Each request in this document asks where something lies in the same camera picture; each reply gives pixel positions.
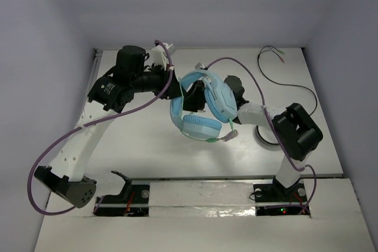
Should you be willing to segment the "clear tape roll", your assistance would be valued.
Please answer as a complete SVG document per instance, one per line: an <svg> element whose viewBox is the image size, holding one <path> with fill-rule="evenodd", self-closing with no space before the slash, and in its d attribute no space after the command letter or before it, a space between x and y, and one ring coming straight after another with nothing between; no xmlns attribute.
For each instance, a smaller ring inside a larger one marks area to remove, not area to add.
<svg viewBox="0 0 378 252"><path fill-rule="evenodd" d="M256 126L255 133L257 138L267 146L279 146L279 143L270 129L265 127Z"/></svg>

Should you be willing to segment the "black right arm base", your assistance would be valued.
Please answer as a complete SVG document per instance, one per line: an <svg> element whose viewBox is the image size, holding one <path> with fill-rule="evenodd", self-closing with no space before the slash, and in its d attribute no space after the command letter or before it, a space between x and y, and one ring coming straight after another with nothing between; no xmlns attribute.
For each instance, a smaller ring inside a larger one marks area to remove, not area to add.
<svg viewBox="0 0 378 252"><path fill-rule="evenodd" d="M254 184L249 199L255 202L257 216L311 215L307 192L300 179L289 188L276 179Z"/></svg>

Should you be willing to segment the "metal rail strip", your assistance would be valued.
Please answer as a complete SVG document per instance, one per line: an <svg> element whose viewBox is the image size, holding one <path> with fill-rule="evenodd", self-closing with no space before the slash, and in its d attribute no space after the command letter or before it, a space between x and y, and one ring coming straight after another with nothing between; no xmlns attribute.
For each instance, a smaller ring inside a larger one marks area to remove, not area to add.
<svg viewBox="0 0 378 252"><path fill-rule="evenodd" d="M252 181L272 180L274 176L238 176L238 177L165 177L165 178L131 178L133 181Z"/></svg>

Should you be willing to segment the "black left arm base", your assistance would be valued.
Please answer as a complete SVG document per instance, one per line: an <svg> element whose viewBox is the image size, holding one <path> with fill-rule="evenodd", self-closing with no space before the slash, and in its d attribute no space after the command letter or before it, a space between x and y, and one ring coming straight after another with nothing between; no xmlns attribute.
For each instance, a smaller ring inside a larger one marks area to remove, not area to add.
<svg viewBox="0 0 378 252"><path fill-rule="evenodd" d="M134 184L119 171L111 173L121 177L123 187L117 195L97 197L93 215L97 217L148 217L150 184Z"/></svg>

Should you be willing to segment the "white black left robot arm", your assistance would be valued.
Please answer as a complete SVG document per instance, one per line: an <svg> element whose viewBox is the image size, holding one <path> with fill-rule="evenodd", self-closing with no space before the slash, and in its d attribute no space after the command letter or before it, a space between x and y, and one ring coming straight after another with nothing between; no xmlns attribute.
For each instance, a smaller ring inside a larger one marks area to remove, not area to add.
<svg viewBox="0 0 378 252"><path fill-rule="evenodd" d="M113 66L90 89L75 128L58 138L34 162L28 176L27 194L36 211L49 214L33 199L32 179L67 201L72 209L90 202L96 192L96 181L84 172L110 124L158 99L173 99L179 92L173 53L172 44L158 40L149 51L126 45L117 52Z"/></svg>

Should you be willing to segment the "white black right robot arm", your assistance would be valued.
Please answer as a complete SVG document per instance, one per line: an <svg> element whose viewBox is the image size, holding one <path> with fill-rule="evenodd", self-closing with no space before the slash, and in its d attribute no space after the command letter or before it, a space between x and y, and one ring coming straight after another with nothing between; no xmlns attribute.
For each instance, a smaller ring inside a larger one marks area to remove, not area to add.
<svg viewBox="0 0 378 252"><path fill-rule="evenodd" d="M308 155L323 139L322 131L300 104L293 103L286 108L254 104L243 98L245 90L238 77L227 76L222 80L209 71L194 71L186 75L180 85L189 92L189 98L194 99L196 110L207 105L214 116L210 119L183 114L187 110L187 98L174 99L170 115L183 135L203 142L225 142L236 137L237 130L232 128L226 136L220 137L223 124L270 129L284 152L281 167L273 179L273 195L285 201L294 194L294 185L299 181Z"/></svg>

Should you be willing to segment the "light blue headphones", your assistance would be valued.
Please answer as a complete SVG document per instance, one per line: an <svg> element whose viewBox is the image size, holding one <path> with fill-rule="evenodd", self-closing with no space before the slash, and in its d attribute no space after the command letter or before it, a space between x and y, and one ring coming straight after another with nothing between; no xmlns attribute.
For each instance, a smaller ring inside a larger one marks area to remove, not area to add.
<svg viewBox="0 0 378 252"><path fill-rule="evenodd" d="M170 102L170 118L184 136L214 143L237 135L232 122L237 116L236 99L217 74L192 71L179 80L179 91Z"/></svg>

